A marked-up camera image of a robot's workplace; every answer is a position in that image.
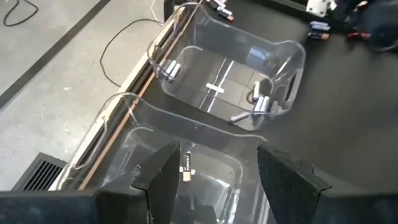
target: gray floor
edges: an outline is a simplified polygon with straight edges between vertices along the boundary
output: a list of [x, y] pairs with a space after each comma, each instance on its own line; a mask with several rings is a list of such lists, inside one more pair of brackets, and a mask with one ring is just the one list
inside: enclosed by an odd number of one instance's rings
[[[22, 75], [97, 0], [33, 1], [38, 14], [17, 27], [0, 26], [0, 93]], [[0, 16], [11, 5], [0, 0]], [[99, 58], [107, 42], [129, 22], [152, 18], [151, 1], [112, 0], [0, 114], [0, 190], [9, 190], [39, 152], [68, 161], [101, 105], [117, 87]], [[162, 17], [162, 1], [155, 13]], [[26, 15], [25, 10], [15, 12]], [[122, 83], [160, 31], [155, 22], [134, 24], [109, 47], [108, 75]]]

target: black table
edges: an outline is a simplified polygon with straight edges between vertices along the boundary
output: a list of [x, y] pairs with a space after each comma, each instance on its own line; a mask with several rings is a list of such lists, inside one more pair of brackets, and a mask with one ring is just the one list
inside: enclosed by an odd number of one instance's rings
[[[273, 42], [296, 40], [307, 59], [293, 108], [255, 132], [294, 157], [371, 194], [396, 192], [398, 58], [333, 34], [307, 40], [308, 25], [248, 0], [229, 1], [232, 23]], [[152, 82], [143, 98], [159, 108], [246, 133], [167, 96]]]

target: floor vent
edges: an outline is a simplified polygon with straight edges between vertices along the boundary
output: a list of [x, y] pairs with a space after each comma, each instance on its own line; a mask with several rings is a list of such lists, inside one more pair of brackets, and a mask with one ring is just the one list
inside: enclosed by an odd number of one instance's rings
[[48, 190], [65, 165], [64, 161], [39, 153], [12, 190]]

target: wooden strip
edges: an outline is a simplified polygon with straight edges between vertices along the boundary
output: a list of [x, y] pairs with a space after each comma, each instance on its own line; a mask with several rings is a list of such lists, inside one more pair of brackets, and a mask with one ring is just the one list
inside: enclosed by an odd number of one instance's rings
[[[184, 26], [184, 28], [182, 29], [182, 31], [180, 32], [180, 35], [178, 35], [178, 37], [173, 41], [172, 45], [170, 46], [170, 48], [168, 49], [168, 51], [166, 52], [166, 54], [163, 57], [163, 60], [165, 58], [167, 58], [167, 56], [169, 56], [169, 54], [171, 53], [172, 49], [174, 48], [175, 44], [177, 43], [177, 41], [179, 40], [179, 38], [181, 37], [182, 33], [185, 32], [185, 29], [188, 27], [190, 21], [192, 20], [193, 15], [196, 13], [196, 9], [192, 12], [192, 15], [190, 16], [190, 18], [187, 21], [187, 24]], [[151, 76], [149, 77], [148, 81], [145, 83], [145, 85], [142, 87], [141, 91], [139, 92], [138, 96], [141, 98], [143, 96], [143, 94], [145, 93], [145, 91], [147, 90], [148, 86], [150, 85], [150, 83], [152, 82], [152, 80], [155, 77], [155, 73], [152, 72]], [[138, 104], [139, 99], [137, 98], [137, 100], [135, 100], [131, 106], [131, 110], [133, 110], [136, 105]], [[104, 159], [105, 155], [108, 153], [109, 149], [111, 148], [113, 142], [116, 140], [118, 134], [121, 132], [124, 124], [126, 124], [128, 118], [129, 118], [129, 112], [126, 113], [125, 117], [123, 118], [122, 122], [119, 124], [119, 126], [116, 128], [114, 134], [112, 135], [111, 139], [108, 141], [108, 143], [105, 145], [103, 151], [101, 152], [101, 154], [98, 156], [97, 160], [95, 161], [95, 163], [93, 164], [93, 167], [90, 169], [89, 173], [87, 174], [86, 178], [84, 179], [84, 181], [81, 183], [81, 185], [79, 186], [79, 190], [83, 190], [88, 182], [90, 181], [90, 179], [92, 178], [92, 176], [94, 175], [95, 171], [97, 170], [98, 166], [100, 165], [100, 163], [102, 162], [102, 160]]]

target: plastic tray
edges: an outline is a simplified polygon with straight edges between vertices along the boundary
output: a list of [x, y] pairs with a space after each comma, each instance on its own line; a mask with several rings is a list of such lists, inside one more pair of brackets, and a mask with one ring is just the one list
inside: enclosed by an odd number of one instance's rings
[[[58, 190], [69, 188], [67, 183], [70, 182], [84, 183], [90, 173], [98, 172], [92, 171], [96, 169], [95, 164], [106, 157], [107, 161], [103, 159], [101, 163], [109, 165], [101, 168], [103, 174], [97, 174], [96, 184], [90, 185], [90, 188], [101, 187], [133, 170], [170, 141], [178, 140], [182, 155], [188, 151], [192, 155], [191, 168], [195, 169], [195, 175], [188, 188], [198, 208], [195, 214], [198, 222], [258, 223], [266, 218], [264, 214], [269, 211], [266, 211], [267, 200], [259, 180], [256, 157], [258, 145], [266, 142], [264, 138], [227, 133], [155, 108], [132, 93], [110, 98], [92, 127], [99, 124], [103, 134], [91, 147], [93, 152], [85, 156], [86, 161], [79, 162], [82, 146], [78, 148], [58, 181]], [[187, 184], [181, 179], [182, 174], [177, 195], [187, 193], [187, 187], [183, 187]], [[206, 221], [208, 213], [199, 208], [212, 208], [216, 220]], [[175, 209], [174, 215], [179, 214], [179, 209]]]
[[[292, 107], [305, 50], [291, 40], [269, 42], [210, 14], [216, 12], [202, 4], [182, 4], [165, 25], [164, 29], [172, 30], [166, 42], [152, 42], [148, 47], [150, 63], [166, 94], [226, 121], [250, 113], [235, 125], [257, 130]], [[181, 65], [175, 77], [167, 71], [168, 60]], [[255, 82], [261, 84], [260, 94], [270, 98], [262, 113], [253, 112]], [[271, 108], [274, 101], [277, 105]]]

